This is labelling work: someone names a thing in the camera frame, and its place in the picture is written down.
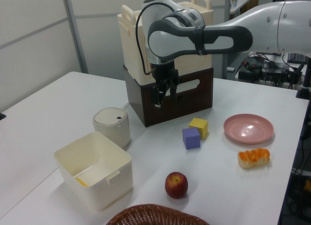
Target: foam block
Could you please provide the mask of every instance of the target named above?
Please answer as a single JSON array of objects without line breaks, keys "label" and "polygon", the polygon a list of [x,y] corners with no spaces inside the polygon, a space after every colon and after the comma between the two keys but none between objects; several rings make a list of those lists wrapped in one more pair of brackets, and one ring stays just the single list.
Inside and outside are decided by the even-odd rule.
[{"label": "foam block", "polygon": [[189,128],[198,128],[201,139],[205,139],[208,133],[208,121],[199,118],[193,118],[189,124]]},{"label": "foam block", "polygon": [[197,128],[183,129],[183,141],[187,150],[201,147],[200,137]]}]

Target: purple cube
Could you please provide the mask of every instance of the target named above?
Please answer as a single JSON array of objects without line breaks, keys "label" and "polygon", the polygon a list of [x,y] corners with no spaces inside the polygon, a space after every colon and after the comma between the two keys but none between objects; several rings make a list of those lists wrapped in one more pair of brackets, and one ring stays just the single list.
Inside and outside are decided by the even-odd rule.
[{"label": "purple cube", "polygon": [[201,136],[198,128],[183,129],[183,141],[186,149],[193,149],[201,147]]}]

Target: pink plate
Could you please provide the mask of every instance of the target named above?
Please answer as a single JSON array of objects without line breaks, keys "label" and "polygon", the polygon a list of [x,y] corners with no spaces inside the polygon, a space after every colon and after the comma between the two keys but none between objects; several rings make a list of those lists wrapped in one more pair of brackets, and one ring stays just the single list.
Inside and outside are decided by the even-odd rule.
[{"label": "pink plate", "polygon": [[246,144],[262,143],[272,137],[273,125],[265,118],[253,114],[238,114],[224,122],[225,134]]}]

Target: open storage box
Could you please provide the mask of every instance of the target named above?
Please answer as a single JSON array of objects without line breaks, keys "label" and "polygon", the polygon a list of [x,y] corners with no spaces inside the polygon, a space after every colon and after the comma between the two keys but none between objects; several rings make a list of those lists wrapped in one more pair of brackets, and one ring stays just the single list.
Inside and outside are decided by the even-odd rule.
[{"label": "open storage box", "polygon": [[67,185],[91,210],[107,207],[133,186],[131,156],[99,132],[54,153]]}]

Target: yellow cube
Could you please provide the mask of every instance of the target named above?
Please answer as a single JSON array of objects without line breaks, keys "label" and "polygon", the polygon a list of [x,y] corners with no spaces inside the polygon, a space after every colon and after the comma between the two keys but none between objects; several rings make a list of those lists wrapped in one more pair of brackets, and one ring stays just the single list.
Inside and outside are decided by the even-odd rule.
[{"label": "yellow cube", "polygon": [[193,118],[192,121],[189,124],[189,128],[198,128],[201,139],[205,139],[207,133],[208,133],[208,121],[204,119],[199,118]]}]

